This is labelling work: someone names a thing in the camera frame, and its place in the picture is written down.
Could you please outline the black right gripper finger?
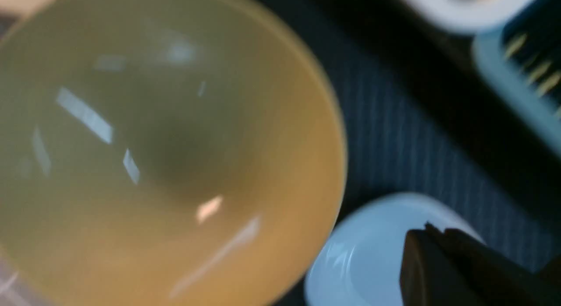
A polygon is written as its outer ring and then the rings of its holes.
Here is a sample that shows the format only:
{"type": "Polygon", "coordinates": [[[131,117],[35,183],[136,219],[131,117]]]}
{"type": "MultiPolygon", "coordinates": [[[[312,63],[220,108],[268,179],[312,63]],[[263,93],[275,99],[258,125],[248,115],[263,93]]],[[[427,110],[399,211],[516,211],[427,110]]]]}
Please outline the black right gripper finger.
{"type": "Polygon", "coordinates": [[[405,234],[405,306],[558,306],[560,258],[532,273],[466,232],[432,224],[405,234]]]}

